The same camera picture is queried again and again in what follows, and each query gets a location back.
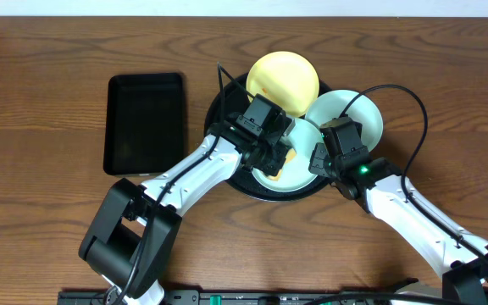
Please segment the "yellow green sponge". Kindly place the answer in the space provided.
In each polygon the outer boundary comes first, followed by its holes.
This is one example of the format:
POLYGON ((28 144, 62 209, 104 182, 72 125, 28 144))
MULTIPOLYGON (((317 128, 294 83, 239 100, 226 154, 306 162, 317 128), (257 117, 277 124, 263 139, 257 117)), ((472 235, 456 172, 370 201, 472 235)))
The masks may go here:
MULTIPOLYGON (((297 155, 297 153, 296 153, 295 149, 291 148, 286 154, 286 159, 285 159, 285 162, 283 163, 283 166, 290 163, 296 157, 296 155, 297 155)), ((267 178, 269 180, 278 181, 282 175, 282 172, 283 172, 283 169, 280 169, 278 171, 277 175, 275 175, 275 176, 267 175, 267 178)))

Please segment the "light green plate front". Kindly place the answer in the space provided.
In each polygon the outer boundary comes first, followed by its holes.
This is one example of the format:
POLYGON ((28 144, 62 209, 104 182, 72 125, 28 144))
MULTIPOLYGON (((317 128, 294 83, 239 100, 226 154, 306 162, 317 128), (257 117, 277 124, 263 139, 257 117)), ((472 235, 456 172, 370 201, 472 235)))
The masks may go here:
POLYGON ((305 119, 294 119, 295 126, 281 141, 290 146, 286 162, 277 176, 268 176, 258 169, 252 176, 262 186, 271 191, 298 191, 313 182, 318 176, 308 167, 316 144, 322 141, 319 129, 305 119))

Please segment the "light green plate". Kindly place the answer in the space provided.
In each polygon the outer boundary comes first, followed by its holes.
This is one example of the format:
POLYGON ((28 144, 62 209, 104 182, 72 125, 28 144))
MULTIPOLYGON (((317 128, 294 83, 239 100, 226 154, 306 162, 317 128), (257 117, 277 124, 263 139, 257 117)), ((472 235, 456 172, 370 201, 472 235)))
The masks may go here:
POLYGON ((268 176, 258 169, 252 176, 262 186, 271 191, 298 191, 313 182, 318 176, 308 167, 316 144, 322 141, 319 129, 305 119, 294 119, 295 126, 281 141, 290 146, 286 162, 277 176, 268 176))
MULTIPOLYGON (((342 110, 357 96, 356 91, 334 90, 319 96, 305 114, 305 120, 317 128, 338 118, 342 110)), ((361 96, 346 111, 346 114, 362 125, 362 143, 371 152, 379 143, 383 133, 383 118, 375 103, 366 96, 361 96)))

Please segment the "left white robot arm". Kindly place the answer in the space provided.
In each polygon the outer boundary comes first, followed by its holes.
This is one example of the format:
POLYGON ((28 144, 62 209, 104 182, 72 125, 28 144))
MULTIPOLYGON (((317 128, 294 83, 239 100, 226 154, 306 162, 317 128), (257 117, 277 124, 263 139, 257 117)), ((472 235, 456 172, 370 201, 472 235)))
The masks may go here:
POLYGON ((294 127, 286 111, 258 94, 242 114, 221 111, 220 120, 188 157, 140 185, 123 178, 106 194, 79 247, 79 256, 110 288, 106 304, 159 304, 164 272, 183 215, 238 169, 275 176, 294 127))

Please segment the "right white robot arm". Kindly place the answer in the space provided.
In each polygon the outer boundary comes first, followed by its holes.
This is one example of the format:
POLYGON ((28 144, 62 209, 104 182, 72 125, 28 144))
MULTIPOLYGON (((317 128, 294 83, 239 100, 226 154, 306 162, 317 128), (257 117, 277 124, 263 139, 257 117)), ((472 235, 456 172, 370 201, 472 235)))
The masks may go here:
POLYGON ((329 178, 345 199, 402 236, 441 278, 442 298, 488 304, 488 241, 428 201, 395 164, 372 159, 361 129, 347 116, 322 124, 310 172, 329 178))

